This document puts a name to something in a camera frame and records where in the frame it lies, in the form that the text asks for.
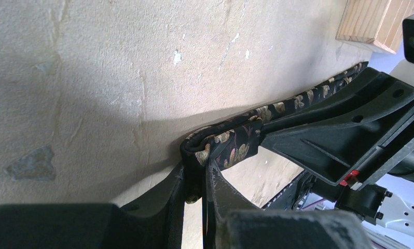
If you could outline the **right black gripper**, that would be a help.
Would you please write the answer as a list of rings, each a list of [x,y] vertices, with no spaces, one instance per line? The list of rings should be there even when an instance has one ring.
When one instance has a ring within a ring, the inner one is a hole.
[[[414,87],[368,67],[328,99],[265,125],[261,145],[313,174],[312,193],[375,225],[392,194],[373,183],[414,172]]]

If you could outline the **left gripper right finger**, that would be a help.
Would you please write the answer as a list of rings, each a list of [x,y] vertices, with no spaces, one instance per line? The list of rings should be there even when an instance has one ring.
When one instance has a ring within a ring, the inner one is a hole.
[[[371,248],[363,226],[346,211],[267,210],[224,179],[216,162],[203,176],[204,248]]]

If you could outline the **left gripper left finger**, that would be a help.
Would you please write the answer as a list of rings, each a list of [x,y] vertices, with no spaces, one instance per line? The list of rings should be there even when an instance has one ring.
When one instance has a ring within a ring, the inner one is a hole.
[[[112,203],[0,205],[0,248],[180,248],[184,173],[118,207]]]

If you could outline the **black floral tie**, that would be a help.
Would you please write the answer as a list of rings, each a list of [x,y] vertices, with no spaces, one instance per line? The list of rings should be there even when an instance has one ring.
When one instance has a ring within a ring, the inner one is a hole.
[[[225,170],[256,155],[264,125],[330,98],[367,66],[367,61],[360,62],[289,99],[249,110],[188,135],[180,145],[185,167],[186,203],[193,204],[202,197],[201,174],[210,162],[216,162],[220,170]]]

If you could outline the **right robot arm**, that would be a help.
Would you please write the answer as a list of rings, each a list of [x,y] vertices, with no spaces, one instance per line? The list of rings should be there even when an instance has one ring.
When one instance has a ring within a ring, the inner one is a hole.
[[[304,169],[270,207],[295,209],[315,193],[414,237],[414,203],[377,185],[386,174],[414,183],[414,14],[403,39],[405,59],[391,74],[368,67],[330,98],[263,127],[262,147]]]

